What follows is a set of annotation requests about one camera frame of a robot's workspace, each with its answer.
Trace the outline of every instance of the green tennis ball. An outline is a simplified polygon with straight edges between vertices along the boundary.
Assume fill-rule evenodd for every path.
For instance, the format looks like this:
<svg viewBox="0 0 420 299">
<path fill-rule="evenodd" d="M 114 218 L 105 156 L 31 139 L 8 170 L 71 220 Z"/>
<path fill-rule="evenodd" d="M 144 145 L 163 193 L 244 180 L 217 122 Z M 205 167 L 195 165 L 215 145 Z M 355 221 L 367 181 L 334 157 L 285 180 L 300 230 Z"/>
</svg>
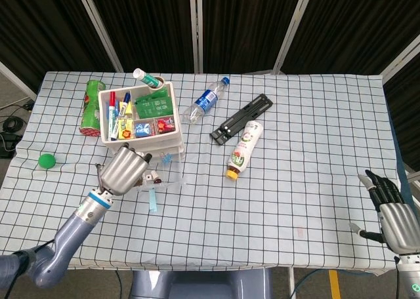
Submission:
<svg viewBox="0 0 420 299">
<path fill-rule="evenodd" d="M 44 153 L 39 157 L 38 164 L 46 169 L 53 168 L 55 166 L 55 157 L 50 153 Z"/>
</svg>

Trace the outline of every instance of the plastic water bottle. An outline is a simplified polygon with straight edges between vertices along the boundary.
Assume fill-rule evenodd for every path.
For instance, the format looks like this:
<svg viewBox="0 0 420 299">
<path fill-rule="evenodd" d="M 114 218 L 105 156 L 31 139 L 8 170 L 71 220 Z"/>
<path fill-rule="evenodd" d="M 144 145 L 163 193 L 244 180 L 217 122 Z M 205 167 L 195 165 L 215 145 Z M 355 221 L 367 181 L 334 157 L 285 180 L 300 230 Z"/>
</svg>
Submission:
<svg viewBox="0 0 420 299">
<path fill-rule="evenodd" d="M 197 99 L 187 110 L 185 110 L 183 119 L 185 122 L 195 124 L 204 114 L 213 107 L 217 100 L 228 88 L 229 78 L 223 77 L 221 81 L 216 81 Z"/>
</svg>

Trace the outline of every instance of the metal robotic hand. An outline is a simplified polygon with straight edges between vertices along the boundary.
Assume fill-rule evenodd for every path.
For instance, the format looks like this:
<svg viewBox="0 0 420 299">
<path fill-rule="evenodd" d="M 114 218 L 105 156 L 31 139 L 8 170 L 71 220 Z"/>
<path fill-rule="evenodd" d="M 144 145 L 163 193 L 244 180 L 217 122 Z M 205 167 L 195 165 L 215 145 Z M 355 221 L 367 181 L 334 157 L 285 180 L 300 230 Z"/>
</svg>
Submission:
<svg viewBox="0 0 420 299">
<path fill-rule="evenodd" d="M 97 165 L 99 188 L 89 192 L 58 230 L 54 237 L 55 251 L 41 245 L 0 256 L 0 288 L 9 287 L 10 292 L 10 286 L 23 273 L 28 273 L 38 287 L 57 284 L 76 250 L 112 206 L 112 197 L 126 194 L 141 179 L 151 158 L 149 153 L 138 155 L 125 144 L 105 167 Z"/>
<path fill-rule="evenodd" d="M 362 230 L 350 223 L 353 232 L 379 243 L 399 254 L 397 269 L 410 298 L 420 298 L 420 225 L 413 210 L 404 203 L 396 185 L 388 178 L 381 178 L 369 170 L 359 179 L 369 191 L 378 213 L 381 233 Z"/>
</svg>

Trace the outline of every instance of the green can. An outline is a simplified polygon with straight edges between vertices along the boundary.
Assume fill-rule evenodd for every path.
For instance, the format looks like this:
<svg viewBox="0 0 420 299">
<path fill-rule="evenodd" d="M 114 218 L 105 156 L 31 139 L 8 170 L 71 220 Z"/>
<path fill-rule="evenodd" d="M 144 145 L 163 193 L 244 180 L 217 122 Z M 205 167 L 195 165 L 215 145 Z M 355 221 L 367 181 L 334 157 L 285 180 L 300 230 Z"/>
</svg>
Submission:
<svg viewBox="0 0 420 299">
<path fill-rule="evenodd" d="M 102 81 L 91 79 L 87 82 L 83 117 L 79 128 L 83 135 L 100 136 L 98 95 L 102 90 L 105 90 L 105 84 Z"/>
</svg>

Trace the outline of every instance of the white tablecloth with grid lines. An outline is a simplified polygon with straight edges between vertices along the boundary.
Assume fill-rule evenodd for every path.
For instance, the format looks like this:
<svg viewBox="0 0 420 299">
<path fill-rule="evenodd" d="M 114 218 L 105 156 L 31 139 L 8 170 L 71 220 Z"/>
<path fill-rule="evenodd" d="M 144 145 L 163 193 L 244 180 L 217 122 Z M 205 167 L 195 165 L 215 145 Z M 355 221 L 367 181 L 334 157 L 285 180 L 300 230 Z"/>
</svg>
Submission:
<svg viewBox="0 0 420 299">
<path fill-rule="evenodd" d="M 221 75 L 161 74 L 182 113 Z M 396 179 L 396 155 L 380 76 L 228 75 L 230 87 L 201 125 L 183 126 L 182 189 L 115 199 L 76 252 L 73 268 L 238 269 L 311 266 L 383 269 L 393 253 L 351 234 L 354 222 L 379 231 L 357 174 Z M 0 251 L 54 237 L 91 188 L 95 163 L 110 152 L 79 133 L 86 82 L 107 89 L 139 85 L 124 73 L 49 72 L 0 191 Z M 218 146 L 209 133 L 258 94 L 273 106 L 248 168 L 224 177 L 239 135 Z M 37 165 L 53 153 L 56 166 Z"/>
</svg>

